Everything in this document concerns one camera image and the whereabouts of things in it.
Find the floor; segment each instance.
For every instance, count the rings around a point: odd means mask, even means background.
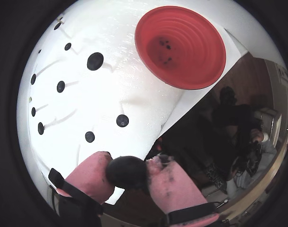
[[[234,89],[237,105],[249,104],[253,109],[273,108],[271,83],[265,61],[248,53],[162,136],[166,152],[175,157],[199,188],[209,183],[201,170],[208,165],[210,157],[204,153],[202,138],[197,130],[198,113],[218,105],[219,92],[225,86]],[[125,191],[116,205],[104,204],[104,209],[105,213],[119,220],[142,227],[150,227],[150,223],[157,222],[163,216],[152,199],[141,191]]]

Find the red funnel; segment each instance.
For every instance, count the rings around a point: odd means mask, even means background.
[[[164,6],[146,13],[136,27],[135,45],[156,77],[182,89],[212,85],[226,63],[217,30],[198,13],[182,7]]]

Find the pink foam pad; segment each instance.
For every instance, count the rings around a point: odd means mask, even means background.
[[[96,152],[79,164],[65,180],[102,204],[115,190],[105,177],[105,168],[111,160],[108,152]],[[56,191],[62,196],[70,197],[61,189]]]
[[[182,167],[170,157],[170,162],[164,168],[158,156],[147,160],[149,174],[149,192],[155,204],[168,214],[207,203],[200,190],[196,187]],[[215,222],[219,214],[211,214],[196,219],[183,226],[203,227]]]

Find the black dot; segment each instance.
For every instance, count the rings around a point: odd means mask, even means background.
[[[36,114],[36,109],[34,107],[32,107],[31,109],[31,115],[34,117]]]
[[[72,46],[72,44],[68,43],[68,44],[65,45],[64,49],[67,51],[67,50],[69,50],[71,48],[71,46]]]
[[[40,135],[43,135],[44,133],[44,126],[41,122],[38,124],[38,132]]]
[[[31,77],[31,81],[30,81],[31,85],[33,85],[35,81],[36,81],[36,74],[32,75]]]
[[[57,92],[62,93],[65,89],[64,81],[60,81],[57,85]]]
[[[124,114],[121,114],[117,117],[117,125],[124,128],[128,125],[129,123],[129,118],[124,115]]]
[[[98,70],[104,62],[104,56],[101,53],[93,53],[87,60],[87,68],[91,71]]]
[[[61,23],[58,23],[58,24],[54,27],[54,30],[57,30],[60,25],[61,25]]]
[[[88,143],[92,143],[95,140],[95,134],[93,134],[91,131],[88,131],[85,133],[85,139]]]

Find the black ball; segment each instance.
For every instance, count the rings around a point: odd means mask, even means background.
[[[122,156],[106,167],[106,178],[118,188],[142,189],[147,182],[146,163],[134,156]]]

